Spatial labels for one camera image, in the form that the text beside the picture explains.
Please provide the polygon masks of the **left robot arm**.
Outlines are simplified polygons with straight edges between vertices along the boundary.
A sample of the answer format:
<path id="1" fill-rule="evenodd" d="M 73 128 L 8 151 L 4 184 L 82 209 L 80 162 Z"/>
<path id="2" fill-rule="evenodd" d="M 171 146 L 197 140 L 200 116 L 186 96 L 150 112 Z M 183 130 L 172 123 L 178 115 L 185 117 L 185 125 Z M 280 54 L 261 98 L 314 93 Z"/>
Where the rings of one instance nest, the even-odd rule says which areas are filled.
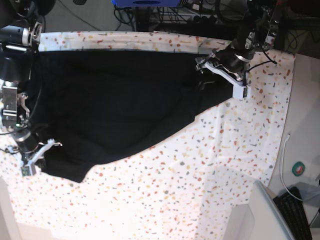
<path id="1" fill-rule="evenodd" d="M 248 0 L 242 19 L 229 19 L 222 15 L 221 1 L 215 1 L 217 18 L 228 25 L 237 26 L 237 36 L 222 50 L 212 50 L 208 56 L 195 59 L 195 69 L 205 69 L 232 85 L 232 96 L 243 100 L 250 96 L 248 76 L 251 60 L 256 52 L 264 55 L 274 47 L 282 18 L 283 5 L 279 0 Z"/>

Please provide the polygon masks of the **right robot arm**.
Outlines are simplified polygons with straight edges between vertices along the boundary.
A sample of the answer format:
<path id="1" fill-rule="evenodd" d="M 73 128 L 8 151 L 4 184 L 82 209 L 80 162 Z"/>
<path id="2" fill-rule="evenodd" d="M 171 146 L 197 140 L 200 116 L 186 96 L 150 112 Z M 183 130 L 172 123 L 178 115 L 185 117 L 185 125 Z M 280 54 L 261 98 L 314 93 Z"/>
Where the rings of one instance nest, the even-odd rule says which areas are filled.
<path id="1" fill-rule="evenodd" d="M 44 17 L 54 0 L 2 0 L 0 2 L 0 121 L 17 144 L 20 165 L 30 166 L 40 156 L 32 132 L 32 112 L 23 90 L 31 78 L 32 64 L 39 52 Z"/>

